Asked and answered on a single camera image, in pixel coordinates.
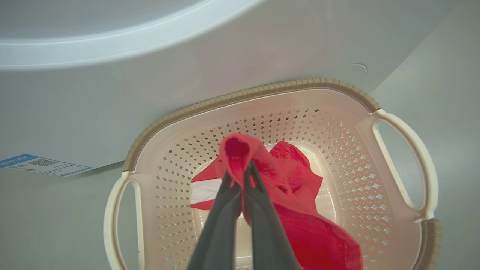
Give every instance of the white stripe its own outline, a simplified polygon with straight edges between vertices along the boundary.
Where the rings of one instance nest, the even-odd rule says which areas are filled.
[[[193,182],[191,185],[192,196],[190,197],[190,204],[214,200],[221,185],[222,179],[220,178]]]

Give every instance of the gray floor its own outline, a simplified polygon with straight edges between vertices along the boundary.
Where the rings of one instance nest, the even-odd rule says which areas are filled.
[[[480,2],[453,10],[374,92],[383,108],[423,139],[436,165],[444,228],[439,270],[480,269]],[[414,201],[421,201],[416,164],[386,127],[384,140]],[[113,164],[68,178],[0,170],[0,269],[109,269],[103,213],[119,178]],[[133,189],[120,213],[120,243],[138,269]]]
[[[382,107],[407,122],[435,163],[440,197],[436,217],[443,244],[438,270],[480,269],[480,1],[453,10],[374,92]],[[415,162],[384,131],[391,155],[415,200]]]
[[[68,178],[0,170],[0,269],[107,270],[103,215],[121,163]],[[120,244],[138,269],[133,188],[119,216]]]

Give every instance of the red garment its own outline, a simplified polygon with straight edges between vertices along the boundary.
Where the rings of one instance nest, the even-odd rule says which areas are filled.
[[[254,137],[230,135],[220,144],[218,158],[192,179],[192,186],[195,182],[223,178],[228,170],[243,189],[243,173],[250,160],[257,165],[303,269],[363,269],[360,245],[341,227],[317,213],[315,198],[322,177],[310,170],[308,159],[289,143],[279,142],[269,153]],[[192,203],[191,207],[210,209],[212,205],[210,199]]]

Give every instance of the laundry basket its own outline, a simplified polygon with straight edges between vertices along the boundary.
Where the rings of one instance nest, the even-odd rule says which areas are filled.
[[[378,132],[392,126],[413,152],[424,202],[409,199]],[[362,247],[368,270],[433,269],[440,224],[433,219],[438,184],[432,159],[413,130],[362,90],[323,78],[264,85],[174,111],[147,127],[132,145],[107,202],[104,241],[114,270],[126,270],[117,232],[125,187],[135,188],[140,269],[185,269],[208,211],[190,208],[192,178],[218,155],[232,133],[255,136],[267,148],[297,146],[324,180],[320,214]],[[236,269],[252,270],[249,226],[237,220]]]

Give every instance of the washing machine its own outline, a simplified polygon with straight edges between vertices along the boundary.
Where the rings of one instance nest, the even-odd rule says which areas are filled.
[[[0,167],[119,162],[162,114],[256,85],[322,76],[371,92],[455,4],[3,0]]]

